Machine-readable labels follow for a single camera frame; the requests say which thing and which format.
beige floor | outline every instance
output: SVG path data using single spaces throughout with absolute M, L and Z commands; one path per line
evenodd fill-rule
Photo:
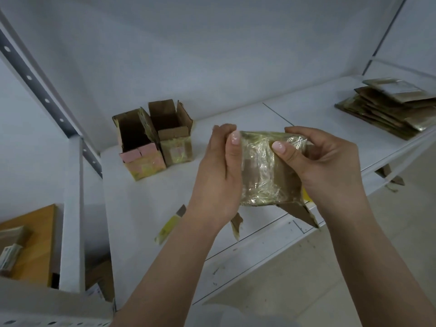
M 377 221 L 436 305 L 436 145 L 370 196 Z M 326 227 L 315 231 L 209 302 L 305 326 L 361 326 Z

shiny plastic wrap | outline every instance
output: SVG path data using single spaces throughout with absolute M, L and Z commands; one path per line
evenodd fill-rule
M 307 139 L 280 132 L 241 131 L 243 193 L 241 205 L 262 206 L 302 203 L 301 180 L 272 150 L 275 141 L 285 141 L 306 151 Z
M 190 136 L 161 141 L 161 148 L 166 166 L 193 160 Z

fingernail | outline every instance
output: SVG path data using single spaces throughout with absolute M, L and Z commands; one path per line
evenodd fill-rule
M 241 133 L 239 131 L 233 131 L 231 139 L 233 145 L 238 145 L 239 142 L 241 142 Z
M 285 153 L 285 150 L 286 150 L 285 145 L 284 145 L 283 143 L 281 143 L 280 141 L 276 141 L 276 142 L 274 142 L 274 143 L 272 144 L 272 148 L 273 148 L 276 152 L 278 152 L 278 153 L 280 153 L 280 154 L 284 154 L 284 153 Z

wooden board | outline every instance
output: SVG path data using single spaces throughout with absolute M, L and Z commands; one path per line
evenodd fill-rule
M 21 251 L 11 279 L 51 286 L 50 263 L 53 250 L 56 206 L 54 204 L 16 217 L 0 224 L 0 230 L 26 226 L 32 235 Z

white label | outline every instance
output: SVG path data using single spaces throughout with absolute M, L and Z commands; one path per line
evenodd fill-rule
M 402 80 L 399 82 L 393 82 L 391 84 L 381 84 L 380 87 L 389 94 L 422 92 L 422 90 L 418 87 Z
M 21 248 L 22 246 L 14 243 L 3 249 L 0 255 L 0 271 L 10 272 L 12 270 Z
M 98 283 L 95 283 L 93 286 L 91 286 L 87 291 L 85 291 L 85 293 L 88 296 L 98 296 L 102 300 L 105 300 L 105 297 L 103 296 L 102 290 L 100 289 Z

